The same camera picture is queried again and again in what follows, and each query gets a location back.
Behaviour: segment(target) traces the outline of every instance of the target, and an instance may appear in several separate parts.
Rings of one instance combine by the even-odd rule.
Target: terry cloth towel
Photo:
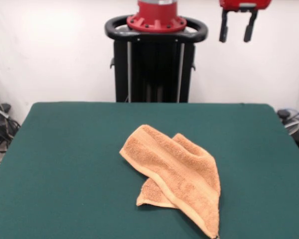
[[[150,178],[142,187],[139,203],[144,200],[142,203],[179,208],[207,236],[218,237],[220,182],[215,160],[208,152],[181,134],[173,140],[142,125],[120,154]]]

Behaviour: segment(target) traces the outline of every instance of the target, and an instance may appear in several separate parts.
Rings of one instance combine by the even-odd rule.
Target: green table
[[[179,210],[135,206],[119,155],[141,124],[215,158],[222,239],[299,239],[299,150],[267,105],[35,104],[0,166],[0,239],[207,238]]]

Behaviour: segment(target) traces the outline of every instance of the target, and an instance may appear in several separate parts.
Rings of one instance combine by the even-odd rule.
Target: orange towel
[[[120,154],[149,177],[137,204],[181,209],[210,238],[218,237],[220,182],[214,158],[181,134],[173,139],[142,125]]]

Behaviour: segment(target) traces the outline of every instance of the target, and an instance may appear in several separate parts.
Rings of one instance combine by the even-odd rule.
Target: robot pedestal
[[[114,39],[117,102],[187,102],[195,42],[207,36],[207,27],[187,18],[185,30],[174,33],[141,32],[126,25],[128,16],[106,23]]]

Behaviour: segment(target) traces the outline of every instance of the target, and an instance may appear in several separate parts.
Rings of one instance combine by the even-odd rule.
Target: red cylinder
[[[176,0],[139,0],[139,7],[137,14],[127,18],[127,24],[132,29],[168,33],[186,27],[186,19],[177,16]]]

